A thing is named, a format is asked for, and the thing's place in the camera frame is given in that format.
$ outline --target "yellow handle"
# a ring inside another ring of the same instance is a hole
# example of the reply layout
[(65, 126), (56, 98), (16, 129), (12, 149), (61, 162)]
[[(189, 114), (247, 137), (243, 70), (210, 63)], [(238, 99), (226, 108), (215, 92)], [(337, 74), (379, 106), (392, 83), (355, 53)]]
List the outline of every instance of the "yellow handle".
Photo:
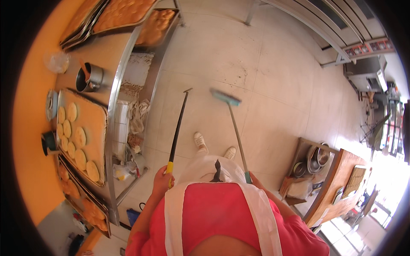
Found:
[[(166, 166), (166, 171), (165, 171), (165, 173), (170, 173), (170, 172), (172, 172), (172, 169), (173, 169), (173, 168), (174, 168), (174, 163), (173, 163), (173, 162), (168, 162), (168, 165)], [(171, 188), (171, 179), (169, 179), (168, 188)]]

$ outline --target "hand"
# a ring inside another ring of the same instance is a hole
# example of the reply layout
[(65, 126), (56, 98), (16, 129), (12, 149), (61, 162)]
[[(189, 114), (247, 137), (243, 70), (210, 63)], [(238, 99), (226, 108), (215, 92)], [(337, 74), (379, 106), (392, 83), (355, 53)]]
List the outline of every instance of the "hand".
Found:
[(154, 177), (154, 188), (152, 195), (158, 198), (163, 198), (165, 195), (165, 192), (168, 191), (168, 183), (169, 179), (171, 179), (171, 187), (174, 186), (174, 176), (172, 176), (172, 173), (166, 173), (166, 166), (162, 166), (158, 172), (155, 174)]
[(252, 172), (249, 172), (249, 175), (252, 179), (252, 184), (257, 187), (258, 189), (266, 190), (265, 187), (262, 185), (262, 182), (260, 182), (255, 175), (253, 175)]

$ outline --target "white apron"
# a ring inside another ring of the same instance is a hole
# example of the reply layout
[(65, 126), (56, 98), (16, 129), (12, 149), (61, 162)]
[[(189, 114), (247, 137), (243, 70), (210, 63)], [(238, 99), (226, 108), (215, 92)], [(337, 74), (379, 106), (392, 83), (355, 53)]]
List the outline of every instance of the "white apron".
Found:
[(258, 234), (263, 256), (282, 256), (278, 228), (269, 199), (252, 184), (247, 184), (242, 169), (223, 157), (203, 156), (194, 158), (181, 175), (178, 185), (165, 193), (165, 249), (168, 256), (182, 256), (182, 208), (185, 189), (194, 183), (208, 183), (216, 172), (215, 161), (221, 163), (220, 179), (237, 183), (245, 196)]

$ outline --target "food tray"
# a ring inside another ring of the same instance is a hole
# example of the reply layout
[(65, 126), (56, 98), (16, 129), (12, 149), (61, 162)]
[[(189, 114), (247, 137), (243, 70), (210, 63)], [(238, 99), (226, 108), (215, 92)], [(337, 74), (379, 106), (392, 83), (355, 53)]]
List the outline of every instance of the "food tray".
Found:
[[(74, 22), (74, 19), (78, 18), (78, 15), (81, 15), (80, 8), (83, 7), (83, 5), (87, 2), (90, 2), (92, 4), (92, 8), (89, 8), (89, 11), (86, 13), (86, 15), (82, 18), (82, 22), (80, 25), (73, 29), (72, 32), (69, 34), (66, 34), (66, 30), (70, 27), (70, 24)], [(61, 38), (60, 38), (60, 45), (64, 44), (66, 41), (71, 39), (72, 37), (77, 36), (78, 34), (83, 34), (84, 31), (87, 29), (88, 24), (93, 18), (94, 13), (103, 5), (109, 2), (109, 0), (86, 0), (83, 2), (83, 4), (77, 9), (76, 13), (74, 14), (73, 18), (67, 25), (67, 28), (64, 30)]]
[[(88, 191), (79, 181), (78, 179), (75, 177), (75, 175), (71, 172), (71, 169), (68, 167), (68, 164), (66, 163), (66, 160), (64, 159), (64, 156), (62, 155), (58, 155), (58, 163), (59, 166), (57, 168), (60, 168), (60, 165), (64, 166), (67, 171), (68, 171), (68, 175), (70, 177), (70, 180), (73, 181), (73, 183), (75, 184), (75, 186), (78, 189), (78, 192), (80, 193), (80, 198), (79, 199), (75, 199), (74, 197), (70, 196), (70, 195), (66, 195), (64, 193), (65, 198), (67, 199), (67, 201), (71, 204), (71, 206), (85, 219), (84, 217), (84, 210), (85, 207), (82, 203), (82, 199), (83, 198), (87, 198), (88, 200), (90, 200), (92, 203), (94, 203), (105, 215), (105, 223), (107, 225), (107, 229), (108, 231), (103, 231), (101, 230), (98, 226), (96, 225), (91, 225), (96, 228), (98, 231), (100, 231), (101, 233), (103, 233), (106, 237), (110, 238), (111, 237), (111, 229), (109, 226), (109, 215), (108, 215), (108, 209), (107, 207), (105, 207), (103, 204), (101, 204), (91, 193), (90, 191)], [(60, 174), (58, 172), (57, 169), (57, 175), (58, 175), (58, 179), (61, 182), (61, 177)]]
[(84, 41), (86, 41), (91, 33), (92, 33), (92, 29), (94, 24), (97, 22), (98, 17), (101, 15), (101, 13), (104, 11), (104, 8), (107, 6), (107, 4), (109, 3), (109, 1), (106, 1), (104, 3), (104, 5), (99, 9), (98, 13), (95, 15), (95, 17), (93, 17), (90, 21), (90, 23), (84, 27), (84, 29), (77, 34), (76, 36), (74, 36), (73, 38), (70, 38), (69, 40), (66, 40), (65, 42), (61, 43), (61, 48), (63, 50), (69, 49), (75, 45), (78, 45)]
[(111, 28), (101, 30), (101, 31), (98, 31), (98, 32), (93, 31), (92, 35), (105, 36), (107, 34), (131, 32), (134, 29), (134, 27), (136, 27), (138, 25), (141, 25), (151, 15), (152, 10), (154, 9), (155, 5), (157, 5), (157, 3), (159, 1), (160, 0), (155, 0), (155, 2), (153, 2), (151, 7), (145, 13), (144, 17), (142, 17), (142, 19), (139, 20), (138, 22), (131, 23), (131, 24), (125, 24), (125, 25), (121, 25), (121, 26), (116, 26), (116, 27), (111, 27)]
[(161, 45), (161, 44), (164, 42), (166, 36), (168, 35), (169, 30), (171, 29), (172, 25), (174, 24), (174, 21), (176, 20), (176, 17), (179, 15), (179, 9), (175, 9), (175, 8), (155, 8), (155, 9), (154, 9), (154, 10), (156, 10), (156, 11), (163, 11), (163, 10), (168, 10), (168, 9), (173, 10), (173, 11), (175, 12), (175, 14), (174, 14), (174, 16), (172, 17), (172, 19), (169, 21), (168, 27), (164, 30), (164, 33), (162, 34), (162, 38), (161, 38), (157, 43), (155, 43), (155, 44), (147, 45), (147, 44), (142, 43), (142, 44), (139, 44), (139, 45), (135, 45), (134, 48), (139, 48), (139, 47), (145, 47), (145, 48), (147, 48), (147, 47), (157, 47), (157, 46)]
[[(75, 149), (83, 150), (87, 161), (93, 161), (100, 173), (100, 179), (97, 182), (92, 181), (86, 171), (80, 171), (77, 167), (75, 159), (71, 158), (68, 152), (64, 151), (61, 147), (61, 139), (57, 134), (57, 145), (65, 156), (65, 158), (75, 167), (75, 170), (80, 175), (87, 178), (90, 182), (96, 186), (103, 187), (107, 178), (105, 169), (105, 139), (107, 133), (107, 109), (97, 103), (94, 103), (83, 96), (79, 95), (68, 89), (61, 89), (58, 94), (58, 108), (61, 106), (66, 110), (66, 119), (68, 118), (68, 105), (74, 102), (77, 106), (77, 119), (74, 122), (70, 122), (71, 136), (68, 141), (72, 141), (75, 145)], [(59, 122), (59, 116), (57, 111), (57, 123)], [(82, 127), (86, 135), (86, 145), (80, 147), (75, 141), (75, 131), (77, 127)]]

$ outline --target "white sneaker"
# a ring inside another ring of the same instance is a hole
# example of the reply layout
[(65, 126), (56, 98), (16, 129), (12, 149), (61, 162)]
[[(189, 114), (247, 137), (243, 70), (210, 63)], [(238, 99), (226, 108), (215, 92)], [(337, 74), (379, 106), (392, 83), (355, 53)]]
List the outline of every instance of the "white sneaker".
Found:
[(225, 158), (228, 158), (229, 160), (233, 160), (236, 154), (236, 148), (235, 147), (230, 147), (225, 153)]
[(198, 131), (194, 134), (194, 142), (197, 148), (199, 148), (199, 146), (201, 145), (204, 145), (206, 153), (208, 154), (208, 147), (205, 144), (204, 136), (202, 136), (202, 134)]

